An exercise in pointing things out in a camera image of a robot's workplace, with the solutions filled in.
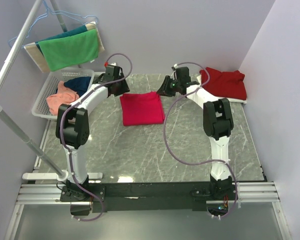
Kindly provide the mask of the pink red t-shirt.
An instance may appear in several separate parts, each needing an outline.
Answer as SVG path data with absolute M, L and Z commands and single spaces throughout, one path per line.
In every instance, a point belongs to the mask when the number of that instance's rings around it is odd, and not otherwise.
M 155 91 L 142 94 L 124 93 L 119 99 L 125 127 L 164 123 L 161 97 Z

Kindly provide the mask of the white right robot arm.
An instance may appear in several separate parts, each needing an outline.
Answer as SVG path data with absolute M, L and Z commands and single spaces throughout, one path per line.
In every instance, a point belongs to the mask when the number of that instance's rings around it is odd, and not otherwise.
M 227 98 L 218 98 L 204 89 L 210 81 L 207 74 L 205 81 L 192 81 L 189 68 L 175 64 L 172 76 L 167 75 L 157 93 L 160 96 L 174 97 L 180 93 L 202 109 L 203 130 L 209 138 L 211 147 L 211 163 L 209 189 L 199 191 L 203 196 L 215 200 L 226 200 L 236 192 L 233 180 L 234 173 L 230 168 L 229 142 L 234 128 L 230 102 Z

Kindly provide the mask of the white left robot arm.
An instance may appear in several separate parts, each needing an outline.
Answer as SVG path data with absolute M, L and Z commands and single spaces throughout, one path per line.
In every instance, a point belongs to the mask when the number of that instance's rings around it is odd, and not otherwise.
M 129 91 L 123 69 L 109 64 L 78 100 L 59 106 L 55 135 L 66 153 L 68 172 L 62 197 L 84 201 L 91 196 L 84 147 L 90 136 L 89 114 L 111 95 L 116 97 Z

